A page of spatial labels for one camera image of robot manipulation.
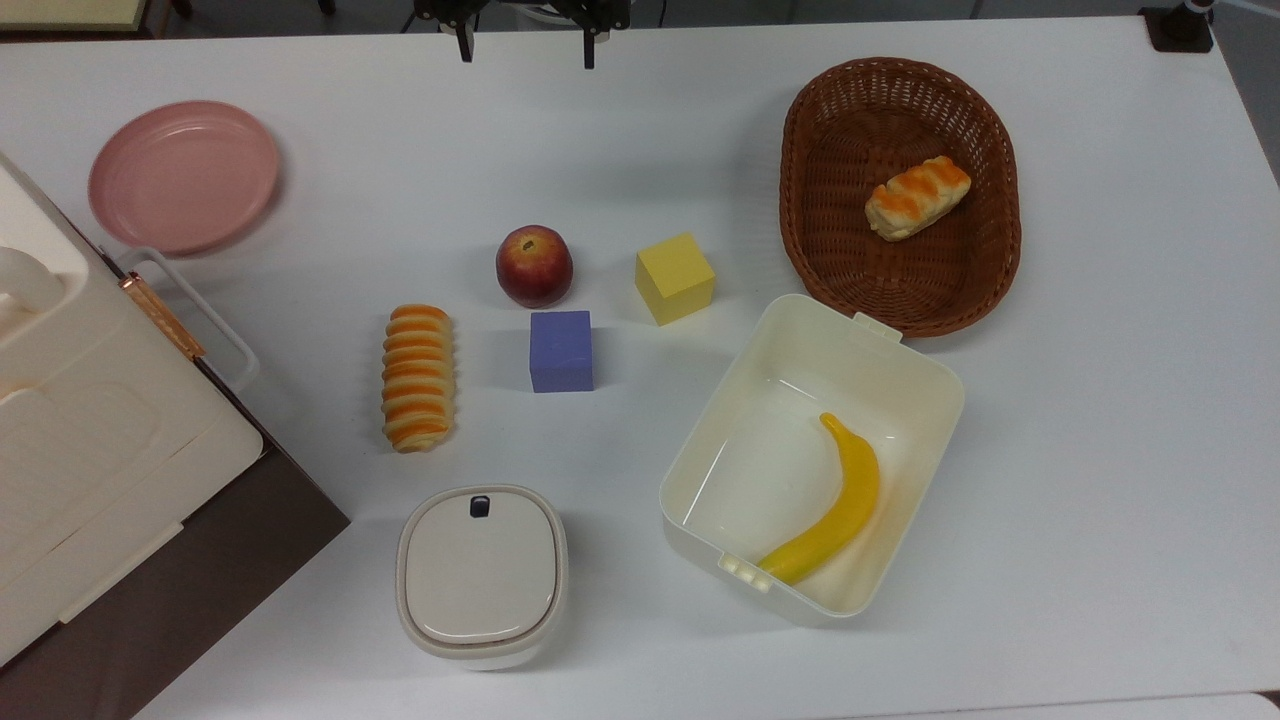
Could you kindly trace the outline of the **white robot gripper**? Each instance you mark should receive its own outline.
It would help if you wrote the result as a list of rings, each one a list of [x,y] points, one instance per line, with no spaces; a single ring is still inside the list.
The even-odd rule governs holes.
[[[494,3],[550,9],[550,1],[497,0]],[[415,0],[413,15],[422,20],[435,20],[440,32],[453,35],[462,61],[474,60],[474,26],[488,0]],[[572,20],[582,31],[584,68],[595,68],[595,47],[609,38],[611,31],[631,26],[632,3],[621,0],[556,1],[556,12]]]

